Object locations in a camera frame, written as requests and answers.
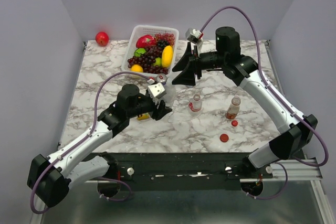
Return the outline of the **red label clear bottle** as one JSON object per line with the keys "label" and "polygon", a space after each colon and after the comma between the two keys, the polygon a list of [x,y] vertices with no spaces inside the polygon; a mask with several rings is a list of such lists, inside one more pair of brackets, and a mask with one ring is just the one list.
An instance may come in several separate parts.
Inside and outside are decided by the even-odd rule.
{"label": "red label clear bottle", "polygon": [[197,116],[202,111],[202,99],[200,94],[193,95],[188,102],[188,112],[191,116]]}

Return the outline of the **brown juice bottle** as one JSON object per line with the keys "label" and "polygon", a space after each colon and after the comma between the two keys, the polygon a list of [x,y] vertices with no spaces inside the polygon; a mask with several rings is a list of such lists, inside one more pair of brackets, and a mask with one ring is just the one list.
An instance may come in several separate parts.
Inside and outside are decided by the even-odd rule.
{"label": "brown juice bottle", "polygon": [[229,105],[225,117],[227,119],[233,120],[237,116],[240,110],[241,99],[239,97],[233,97],[231,100],[231,104]]}

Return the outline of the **small red bottle cap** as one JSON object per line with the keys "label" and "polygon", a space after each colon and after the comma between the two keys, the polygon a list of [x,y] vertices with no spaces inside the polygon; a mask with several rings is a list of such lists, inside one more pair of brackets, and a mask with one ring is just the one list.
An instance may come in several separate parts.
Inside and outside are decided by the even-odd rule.
{"label": "small red bottle cap", "polygon": [[237,125],[238,125],[238,122],[237,122],[236,120],[233,120],[233,121],[231,122],[231,125],[232,125],[232,126],[237,126]]}

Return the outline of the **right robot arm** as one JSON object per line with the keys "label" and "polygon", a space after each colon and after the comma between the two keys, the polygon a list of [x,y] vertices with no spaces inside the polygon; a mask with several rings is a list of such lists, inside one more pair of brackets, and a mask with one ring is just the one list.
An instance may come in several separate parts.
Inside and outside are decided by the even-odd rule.
{"label": "right robot arm", "polygon": [[256,171],[277,160],[286,160],[307,145],[317,126],[314,115],[297,110],[275,89],[259,70],[259,64],[240,52],[239,33],[232,27],[215,31],[216,50],[200,53],[203,34],[197,29],[186,32],[187,47],[173,67],[178,76],[173,85],[194,86],[202,71],[222,71],[235,85],[249,93],[274,122],[280,135],[243,159],[242,168]]}

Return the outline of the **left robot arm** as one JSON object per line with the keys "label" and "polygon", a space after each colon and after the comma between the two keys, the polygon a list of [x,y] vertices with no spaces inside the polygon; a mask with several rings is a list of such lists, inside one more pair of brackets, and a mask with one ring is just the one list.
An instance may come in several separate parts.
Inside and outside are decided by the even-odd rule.
{"label": "left robot arm", "polygon": [[84,158],[128,127],[131,118],[148,113],[158,121],[172,112],[163,99],[165,95],[165,85],[161,83],[149,85],[145,94],[141,94],[135,84],[126,84],[117,99],[95,115],[88,130],[47,157],[41,154],[35,156],[27,180],[32,190],[30,206],[34,207],[34,198],[38,196],[47,208],[54,207],[75,184],[103,177],[114,165],[114,160],[105,154],[87,162]]}

